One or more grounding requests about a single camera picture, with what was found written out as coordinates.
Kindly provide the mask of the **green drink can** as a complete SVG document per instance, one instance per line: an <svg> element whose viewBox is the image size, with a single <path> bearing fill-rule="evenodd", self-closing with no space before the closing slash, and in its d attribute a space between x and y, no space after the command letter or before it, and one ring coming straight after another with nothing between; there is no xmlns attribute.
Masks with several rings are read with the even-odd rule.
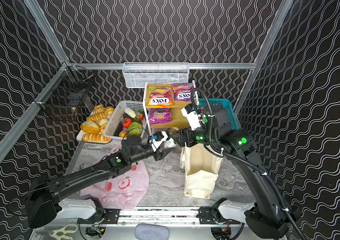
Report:
<svg viewBox="0 0 340 240"><path fill-rule="evenodd" d="M171 127L166 130L168 139L164 142L165 148L174 148L177 146L177 139L179 138L179 128Z"/></svg>

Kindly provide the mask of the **cream canvas tote bag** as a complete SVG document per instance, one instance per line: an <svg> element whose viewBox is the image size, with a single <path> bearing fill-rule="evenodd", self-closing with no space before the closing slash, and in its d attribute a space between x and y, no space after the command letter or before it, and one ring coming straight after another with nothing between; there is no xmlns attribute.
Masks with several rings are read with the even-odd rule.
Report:
<svg viewBox="0 0 340 240"><path fill-rule="evenodd" d="M184 194L187 197L209 199L216 186L223 156L210 146L197 144L184 147L181 152L181 167L185 169Z"/></svg>

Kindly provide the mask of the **orange yellow Fox's candy bag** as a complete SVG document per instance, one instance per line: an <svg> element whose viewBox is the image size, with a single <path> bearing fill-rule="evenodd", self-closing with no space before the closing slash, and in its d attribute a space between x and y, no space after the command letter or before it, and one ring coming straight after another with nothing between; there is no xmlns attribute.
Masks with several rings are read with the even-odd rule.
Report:
<svg viewBox="0 0 340 240"><path fill-rule="evenodd" d="M148 87L148 103L152 108L170 108L174 105L172 88L163 86Z"/></svg>

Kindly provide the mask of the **pink plastic grocery bag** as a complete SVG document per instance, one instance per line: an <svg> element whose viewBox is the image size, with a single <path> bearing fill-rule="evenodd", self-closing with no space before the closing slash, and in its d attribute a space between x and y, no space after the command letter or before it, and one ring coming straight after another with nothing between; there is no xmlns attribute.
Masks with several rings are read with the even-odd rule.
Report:
<svg viewBox="0 0 340 240"><path fill-rule="evenodd" d="M134 163L116 178L93 184L80 196L98 199L105 209L131 210L138 206L149 187L149 175L143 161Z"/></svg>

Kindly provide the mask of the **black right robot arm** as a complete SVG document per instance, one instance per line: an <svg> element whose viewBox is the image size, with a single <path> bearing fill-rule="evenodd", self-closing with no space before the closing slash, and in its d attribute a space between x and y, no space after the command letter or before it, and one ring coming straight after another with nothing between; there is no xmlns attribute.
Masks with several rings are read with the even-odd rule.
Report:
<svg viewBox="0 0 340 240"><path fill-rule="evenodd" d="M248 210L241 209L232 220L243 216L249 228L262 239L279 239L290 224L301 237L305 235L297 225L301 213L286 202L277 184L265 169L261 155L250 134L232 128L225 108L212 105L200 88L191 91L191 103L182 109L189 127L172 134L181 147L203 146L210 155L227 158L242 174L255 197Z"/></svg>

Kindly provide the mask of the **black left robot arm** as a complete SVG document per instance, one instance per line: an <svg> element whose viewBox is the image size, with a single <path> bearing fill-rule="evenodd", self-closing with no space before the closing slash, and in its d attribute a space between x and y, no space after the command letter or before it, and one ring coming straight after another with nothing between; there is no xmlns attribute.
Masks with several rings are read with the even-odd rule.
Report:
<svg viewBox="0 0 340 240"><path fill-rule="evenodd" d="M134 163L153 157L164 159L174 148L161 149L171 139L165 132L156 132L147 143L133 135L121 141L121 149L100 160L97 164L63 177L36 179L26 193L25 206L28 224L36 229L52 222L63 208L59 205L73 193L95 183L118 177L131 170Z"/></svg>

